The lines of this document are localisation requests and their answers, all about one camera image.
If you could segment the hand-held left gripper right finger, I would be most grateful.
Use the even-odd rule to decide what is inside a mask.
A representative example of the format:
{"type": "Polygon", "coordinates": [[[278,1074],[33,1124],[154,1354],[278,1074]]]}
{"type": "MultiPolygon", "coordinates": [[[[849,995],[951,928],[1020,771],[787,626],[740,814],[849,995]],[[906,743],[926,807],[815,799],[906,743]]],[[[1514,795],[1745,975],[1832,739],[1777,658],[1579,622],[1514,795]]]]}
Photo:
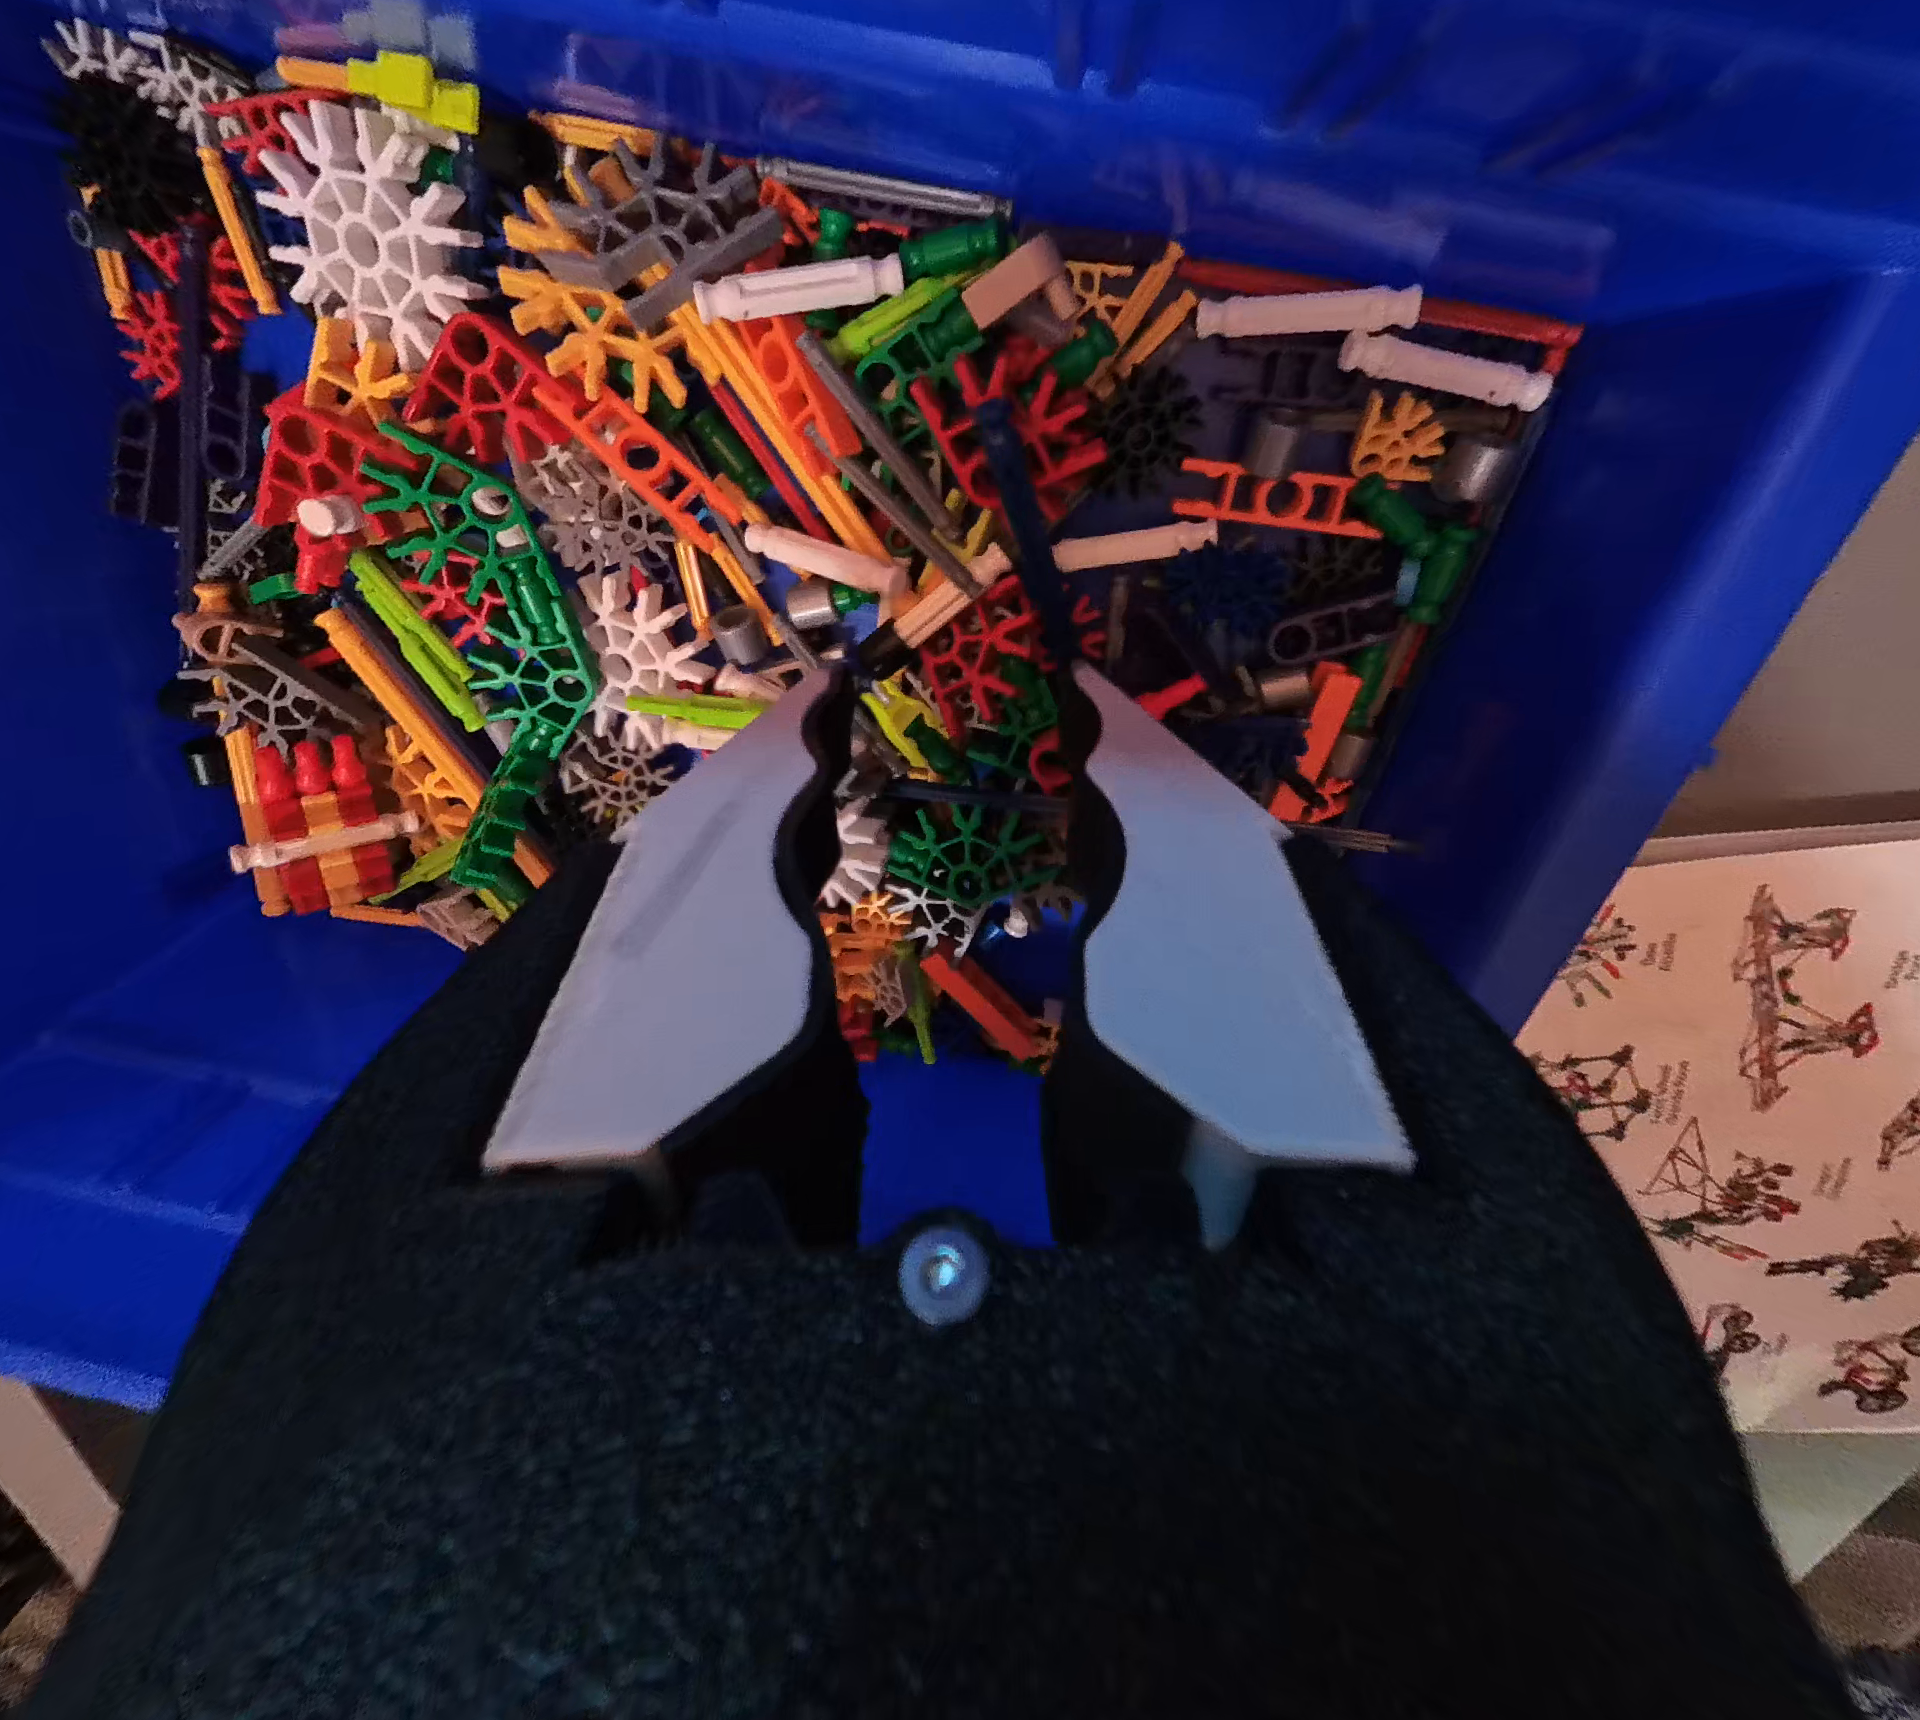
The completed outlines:
{"type": "Polygon", "coordinates": [[[1408,1178],[1278,819],[1091,663],[1061,724],[1083,912],[1040,1102],[1054,1239],[1234,1244],[1267,1173],[1408,1178]]]}

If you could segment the pile of colourful construction pieces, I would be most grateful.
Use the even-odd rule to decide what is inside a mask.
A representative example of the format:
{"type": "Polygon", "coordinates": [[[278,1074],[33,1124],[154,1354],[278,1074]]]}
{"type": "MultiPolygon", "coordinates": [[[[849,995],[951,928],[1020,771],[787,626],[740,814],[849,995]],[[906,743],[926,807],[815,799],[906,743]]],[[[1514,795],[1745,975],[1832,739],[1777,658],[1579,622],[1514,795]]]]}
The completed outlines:
{"type": "Polygon", "coordinates": [[[818,914],[860,1061],[1059,1043],[1061,685],[1005,488],[1077,658],[1331,837],[1579,338],[489,109],[421,51],[42,43],[130,372],[108,508],[176,549],[158,707],[257,916],[474,949],[852,658],[818,914]]]}

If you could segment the printed instruction booklet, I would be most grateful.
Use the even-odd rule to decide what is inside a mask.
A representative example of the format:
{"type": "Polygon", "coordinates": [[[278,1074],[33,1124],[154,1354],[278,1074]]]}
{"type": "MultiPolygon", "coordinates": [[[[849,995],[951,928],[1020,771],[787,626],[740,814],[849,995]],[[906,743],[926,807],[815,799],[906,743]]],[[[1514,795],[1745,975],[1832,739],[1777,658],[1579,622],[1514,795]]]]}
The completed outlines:
{"type": "Polygon", "coordinates": [[[1748,1434],[1915,1434],[1917,839],[1627,868],[1516,1036],[1748,1434]]]}

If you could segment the blue plastic parts bin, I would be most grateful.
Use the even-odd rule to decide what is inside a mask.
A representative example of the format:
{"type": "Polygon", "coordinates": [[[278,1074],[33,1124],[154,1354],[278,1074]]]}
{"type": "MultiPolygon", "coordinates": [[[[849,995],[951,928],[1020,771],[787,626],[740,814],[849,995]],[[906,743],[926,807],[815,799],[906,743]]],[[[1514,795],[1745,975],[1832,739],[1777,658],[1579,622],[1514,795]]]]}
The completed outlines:
{"type": "Polygon", "coordinates": [[[1367,882],[1510,1031],[1915,429],[1915,0],[4,0],[4,1371],[133,1410],[459,962],[216,861],[169,542],[105,508],[55,14],[425,40],[522,109],[1583,324],[1367,803],[1416,843],[1367,882]]]}

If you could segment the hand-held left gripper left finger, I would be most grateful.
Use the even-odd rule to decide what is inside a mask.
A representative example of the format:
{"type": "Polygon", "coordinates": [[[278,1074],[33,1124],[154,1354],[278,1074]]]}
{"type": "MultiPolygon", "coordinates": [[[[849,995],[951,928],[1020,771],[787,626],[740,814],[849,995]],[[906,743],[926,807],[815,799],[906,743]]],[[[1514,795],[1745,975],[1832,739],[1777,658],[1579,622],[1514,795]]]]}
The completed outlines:
{"type": "Polygon", "coordinates": [[[858,1236],[867,1099],[818,902],[852,682],[819,669],[630,823],[483,1147],[491,1178],[638,1176],[667,1228],[749,1202],[858,1236]]]}

